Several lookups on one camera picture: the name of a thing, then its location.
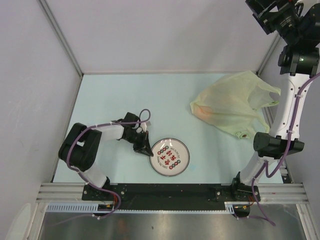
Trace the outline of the round printed plate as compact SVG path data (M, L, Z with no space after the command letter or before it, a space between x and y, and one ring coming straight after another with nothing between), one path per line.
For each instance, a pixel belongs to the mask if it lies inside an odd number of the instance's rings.
M176 138L164 138L151 148L149 157L151 167L160 175L174 177L183 173L190 163L187 146Z

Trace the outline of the pale yellow plastic bag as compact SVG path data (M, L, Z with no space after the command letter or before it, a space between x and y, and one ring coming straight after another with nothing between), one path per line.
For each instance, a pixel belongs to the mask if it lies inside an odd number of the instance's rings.
M266 83L248 70L225 75L206 87L190 103L190 109L193 114L196 106L210 107L216 115L205 123L239 139L253 138L257 133L257 123L262 132L270 131L271 127L259 111L279 104L271 94L279 96L280 88Z

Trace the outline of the green orange fake mango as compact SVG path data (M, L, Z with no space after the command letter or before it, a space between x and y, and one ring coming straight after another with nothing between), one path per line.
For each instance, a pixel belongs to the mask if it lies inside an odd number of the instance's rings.
M208 122L209 120L213 119L216 113L208 106L200 106L197 105L194 110L193 114L201 119L202 121Z

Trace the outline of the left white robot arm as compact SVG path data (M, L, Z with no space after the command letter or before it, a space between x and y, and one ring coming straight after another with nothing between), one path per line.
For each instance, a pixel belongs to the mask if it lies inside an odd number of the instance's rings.
M147 130L150 118L151 112L143 109L139 115L127 112L123 118L107 123L75 123L58 151L58 158L93 187L98 199L105 200L111 193L110 179L95 164L101 141L124 140L132 144L134 152L152 157Z

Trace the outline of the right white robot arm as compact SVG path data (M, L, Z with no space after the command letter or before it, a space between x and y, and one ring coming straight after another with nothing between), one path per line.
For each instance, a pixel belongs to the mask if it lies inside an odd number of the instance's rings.
M305 98L313 80L319 77L320 5L302 15L303 4L297 0L248 0L246 4L266 34L278 32L286 42L278 59L284 76L279 105L269 133L254 136L254 155L247 166L232 180L230 194L236 201L257 197L255 186L265 173L273 177L286 156L299 153L300 119Z

